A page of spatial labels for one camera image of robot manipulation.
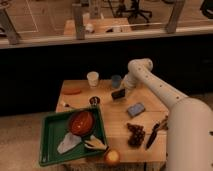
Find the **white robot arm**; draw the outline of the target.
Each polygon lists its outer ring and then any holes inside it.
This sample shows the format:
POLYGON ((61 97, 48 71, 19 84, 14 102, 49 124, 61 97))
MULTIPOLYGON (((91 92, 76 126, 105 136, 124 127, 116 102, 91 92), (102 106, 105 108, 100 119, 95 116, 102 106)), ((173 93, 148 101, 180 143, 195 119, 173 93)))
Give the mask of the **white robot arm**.
POLYGON ((168 108, 166 171, 213 171, 213 110, 151 73, 149 58, 128 63, 124 87, 145 84, 168 108))

